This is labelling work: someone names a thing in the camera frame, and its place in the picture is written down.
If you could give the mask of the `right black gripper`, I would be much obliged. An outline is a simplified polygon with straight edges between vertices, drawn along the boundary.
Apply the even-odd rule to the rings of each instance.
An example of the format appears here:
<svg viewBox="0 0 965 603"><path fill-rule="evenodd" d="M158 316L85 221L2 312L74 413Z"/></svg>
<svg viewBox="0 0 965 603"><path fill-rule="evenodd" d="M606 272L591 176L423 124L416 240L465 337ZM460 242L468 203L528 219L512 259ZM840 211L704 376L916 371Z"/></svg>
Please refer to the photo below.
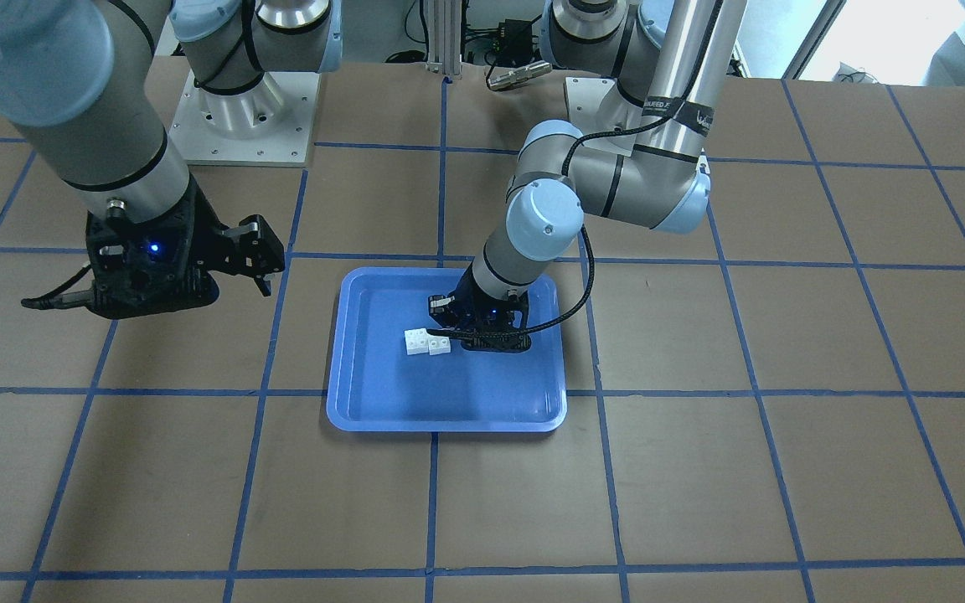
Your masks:
<svg viewBox="0 0 965 603"><path fill-rule="evenodd" d="M261 295L271 296L272 276L285 270L282 240L260 214L215 233L221 225L195 177L161 217L121 222L114 230L88 216L93 283L87 308L105 319L131 319L214 304L217 282L199 266L212 236L212 270L249 277Z"/></svg>

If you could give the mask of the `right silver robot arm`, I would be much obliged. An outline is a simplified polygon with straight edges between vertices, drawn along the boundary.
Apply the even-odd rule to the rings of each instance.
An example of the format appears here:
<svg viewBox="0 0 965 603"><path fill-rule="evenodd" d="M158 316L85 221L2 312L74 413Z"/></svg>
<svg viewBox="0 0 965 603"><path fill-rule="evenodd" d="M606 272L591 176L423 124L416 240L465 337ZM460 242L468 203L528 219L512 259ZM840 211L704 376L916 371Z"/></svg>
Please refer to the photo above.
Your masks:
<svg viewBox="0 0 965 603"><path fill-rule="evenodd" d="M264 296L285 249L258 214L219 221L144 84L171 1L0 1L0 115L87 209L83 272L29 309L130 319L214 304L214 272Z"/></svg>

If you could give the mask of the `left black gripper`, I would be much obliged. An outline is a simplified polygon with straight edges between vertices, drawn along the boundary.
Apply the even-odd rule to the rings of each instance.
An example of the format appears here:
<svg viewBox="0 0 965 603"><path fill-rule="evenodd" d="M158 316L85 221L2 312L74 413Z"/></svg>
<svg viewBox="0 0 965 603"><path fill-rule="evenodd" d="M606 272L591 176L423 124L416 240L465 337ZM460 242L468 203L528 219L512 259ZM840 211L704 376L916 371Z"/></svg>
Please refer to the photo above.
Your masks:
<svg viewBox="0 0 965 603"><path fill-rule="evenodd" d="M478 285L472 267L451 294L426 298L426 309L433 321L451 328L426 332L459 340L467 351L523 353L531 348L531 337L521 333L529 317L526 293L502 291L492 297Z"/></svg>

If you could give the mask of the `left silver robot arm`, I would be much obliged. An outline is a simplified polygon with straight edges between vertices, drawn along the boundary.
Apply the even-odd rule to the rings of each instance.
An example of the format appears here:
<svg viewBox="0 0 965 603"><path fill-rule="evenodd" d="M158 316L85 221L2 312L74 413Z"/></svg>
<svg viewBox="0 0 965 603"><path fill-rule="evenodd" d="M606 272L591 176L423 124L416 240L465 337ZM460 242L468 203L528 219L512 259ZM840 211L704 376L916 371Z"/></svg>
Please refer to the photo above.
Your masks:
<svg viewBox="0 0 965 603"><path fill-rule="evenodd" d="M707 211L705 141L746 14L743 1L549 1L540 48L560 68L609 77L619 115L596 132L533 126L504 218L456 289L429 298L434 336L470 351L519 353L532 333L529 287L586 238L587 214L687 233Z"/></svg>

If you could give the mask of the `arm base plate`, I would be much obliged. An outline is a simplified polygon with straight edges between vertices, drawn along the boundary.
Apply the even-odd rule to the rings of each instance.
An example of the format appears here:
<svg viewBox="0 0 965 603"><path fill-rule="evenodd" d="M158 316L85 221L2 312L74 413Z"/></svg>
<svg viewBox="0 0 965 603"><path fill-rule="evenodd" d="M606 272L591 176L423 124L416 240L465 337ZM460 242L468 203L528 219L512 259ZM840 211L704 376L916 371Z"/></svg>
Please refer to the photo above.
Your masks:
<svg viewBox="0 0 965 603"><path fill-rule="evenodd" d="M241 95L215 95L188 74L168 137L192 167L304 168L322 77L265 73Z"/></svg>
<svg viewBox="0 0 965 603"><path fill-rule="evenodd" d="M621 92L620 80L566 77L565 102L568 121L582 134L612 132L640 126L641 106L632 103L631 93ZM604 137L587 141L583 147L606 154L630 157L638 135Z"/></svg>

